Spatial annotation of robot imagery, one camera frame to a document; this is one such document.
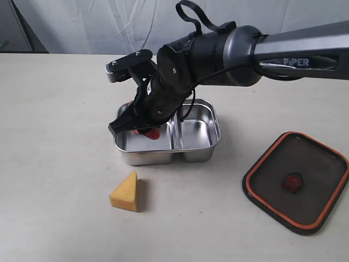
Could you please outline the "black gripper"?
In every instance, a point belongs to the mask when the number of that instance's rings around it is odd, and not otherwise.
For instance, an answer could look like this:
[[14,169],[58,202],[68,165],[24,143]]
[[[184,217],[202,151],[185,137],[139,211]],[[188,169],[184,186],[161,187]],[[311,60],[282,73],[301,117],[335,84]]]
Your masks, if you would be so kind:
[[137,84],[134,100],[109,124],[113,135],[160,126],[195,94],[185,53],[160,49],[154,63],[154,74]]

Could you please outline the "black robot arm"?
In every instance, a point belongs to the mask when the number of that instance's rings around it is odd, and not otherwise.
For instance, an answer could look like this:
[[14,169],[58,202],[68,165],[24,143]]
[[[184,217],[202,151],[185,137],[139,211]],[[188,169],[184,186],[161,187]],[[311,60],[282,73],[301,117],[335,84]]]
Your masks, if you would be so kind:
[[253,26],[192,33],[156,56],[134,52],[105,67],[111,82],[133,79],[133,102],[109,124],[112,134],[145,133],[166,123],[198,85],[248,87],[261,77],[348,79],[348,22],[264,35]]

